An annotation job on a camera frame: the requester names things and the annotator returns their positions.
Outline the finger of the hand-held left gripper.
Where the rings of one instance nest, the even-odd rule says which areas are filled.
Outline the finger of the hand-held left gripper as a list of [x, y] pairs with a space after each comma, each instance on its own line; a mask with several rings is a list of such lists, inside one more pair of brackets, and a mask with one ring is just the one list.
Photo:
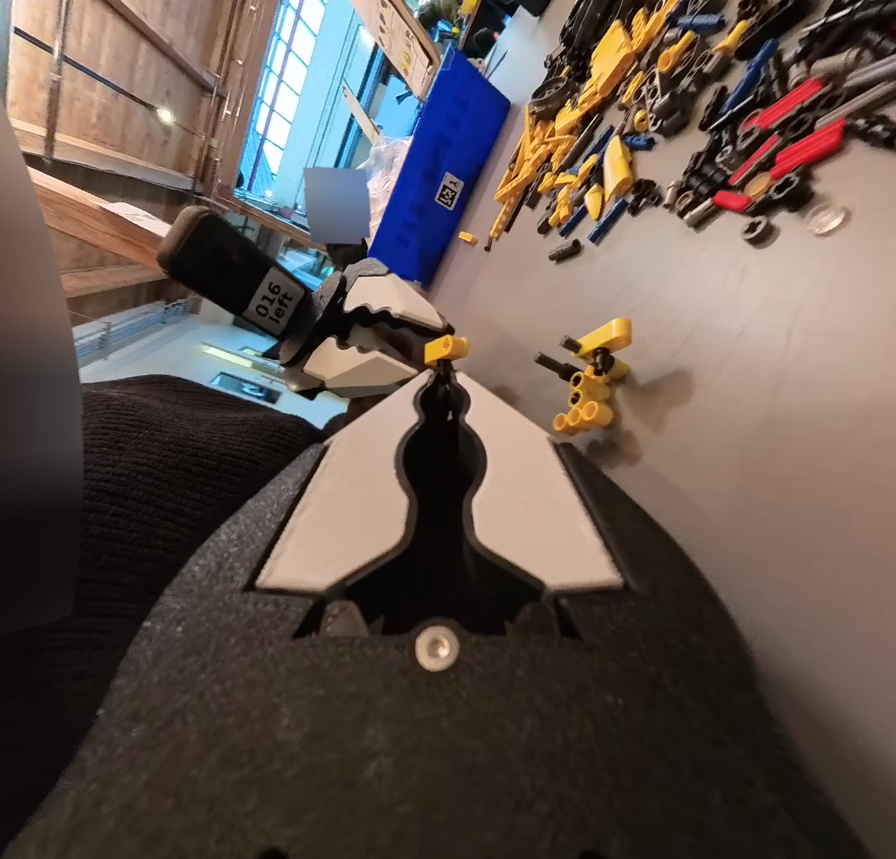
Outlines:
[[342, 272], [342, 341], [371, 345], [399, 333], [417, 341], [453, 336], [454, 327], [420, 293], [375, 259], [364, 259]]
[[340, 397], [390, 394], [420, 374], [396, 349], [374, 340], [354, 345], [326, 338], [303, 361], [302, 372]]

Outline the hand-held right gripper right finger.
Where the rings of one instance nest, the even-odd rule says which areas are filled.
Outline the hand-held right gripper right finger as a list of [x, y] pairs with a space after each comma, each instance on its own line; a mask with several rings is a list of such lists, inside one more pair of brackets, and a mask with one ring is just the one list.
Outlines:
[[465, 373], [455, 381], [472, 478], [463, 522], [475, 549], [549, 594], [622, 588], [554, 439]]

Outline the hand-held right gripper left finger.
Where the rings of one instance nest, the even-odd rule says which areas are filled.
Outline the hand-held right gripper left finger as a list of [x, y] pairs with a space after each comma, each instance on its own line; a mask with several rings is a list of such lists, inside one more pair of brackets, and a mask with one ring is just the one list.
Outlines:
[[275, 538], [257, 589], [333, 595], [404, 550], [419, 502], [405, 452], [420, 429], [424, 372], [326, 442], [296, 506]]

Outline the clear plastic bag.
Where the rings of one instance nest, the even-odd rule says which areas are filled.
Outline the clear plastic bag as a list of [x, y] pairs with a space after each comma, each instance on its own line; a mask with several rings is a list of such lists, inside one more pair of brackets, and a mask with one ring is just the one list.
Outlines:
[[364, 171], [370, 203], [371, 224], [382, 219], [405, 163], [413, 136], [377, 136], [368, 158], [359, 166]]

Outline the blue storage bin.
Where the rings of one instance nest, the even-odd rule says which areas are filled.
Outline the blue storage bin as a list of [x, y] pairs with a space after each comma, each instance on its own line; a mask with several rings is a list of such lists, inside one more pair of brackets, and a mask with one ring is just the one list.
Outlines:
[[377, 226], [372, 258], [405, 280], [434, 281], [509, 109], [462, 52], [447, 50]]

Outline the large window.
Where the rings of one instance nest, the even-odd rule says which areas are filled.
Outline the large window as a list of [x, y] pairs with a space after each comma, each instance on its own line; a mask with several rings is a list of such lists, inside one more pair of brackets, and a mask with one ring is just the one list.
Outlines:
[[329, 0], [280, 0], [263, 56], [237, 190], [269, 201]]

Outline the blue connector pin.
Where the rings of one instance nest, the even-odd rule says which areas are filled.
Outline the blue connector pin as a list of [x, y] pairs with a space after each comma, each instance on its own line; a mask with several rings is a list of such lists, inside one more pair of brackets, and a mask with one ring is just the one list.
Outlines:
[[588, 241], [599, 245], [610, 233], [617, 221], [627, 212], [629, 201], [622, 197], [612, 203], [588, 234]]

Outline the cardboard box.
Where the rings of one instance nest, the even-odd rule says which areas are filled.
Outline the cardboard box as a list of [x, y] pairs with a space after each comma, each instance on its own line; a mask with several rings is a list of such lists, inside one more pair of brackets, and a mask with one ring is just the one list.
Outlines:
[[405, 0], [349, 0], [407, 88], [425, 102], [442, 56]]

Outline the pile of yellow grey building pieces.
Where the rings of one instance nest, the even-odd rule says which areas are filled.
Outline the pile of yellow grey building pieces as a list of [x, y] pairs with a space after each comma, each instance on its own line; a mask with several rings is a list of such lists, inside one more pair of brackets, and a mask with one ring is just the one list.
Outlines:
[[537, 232], [557, 232], [565, 243], [580, 226], [589, 234], [612, 203], [628, 199], [639, 179], [636, 153], [654, 148], [657, 137], [676, 136], [692, 115], [675, 112], [678, 100], [663, 96], [678, 92], [707, 29], [727, 29], [728, 13], [693, 8], [727, 2], [576, 0], [524, 107], [486, 251], [525, 207], [545, 202]]

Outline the clear round stud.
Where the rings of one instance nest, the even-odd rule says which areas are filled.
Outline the clear round stud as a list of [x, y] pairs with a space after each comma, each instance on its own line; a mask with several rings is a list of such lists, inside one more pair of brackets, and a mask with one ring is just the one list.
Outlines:
[[810, 209], [805, 219], [805, 226], [813, 236], [826, 238], [845, 226], [849, 217], [849, 209], [842, 204], [820, 203]]

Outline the pile of black red pins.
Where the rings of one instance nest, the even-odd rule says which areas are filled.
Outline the pile of black red pins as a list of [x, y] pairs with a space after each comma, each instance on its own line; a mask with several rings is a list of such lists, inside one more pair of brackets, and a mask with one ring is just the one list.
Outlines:
[[707, 29], [677, 93], [677, 113], [705, 99], [704, 143], [663, 193], [693, 230], [723, 213], [765, 244], [773, 216], [815, 202], [813, 169], [849, 139], [894, 152], [894, 0], [737, 0], [727, 29]]

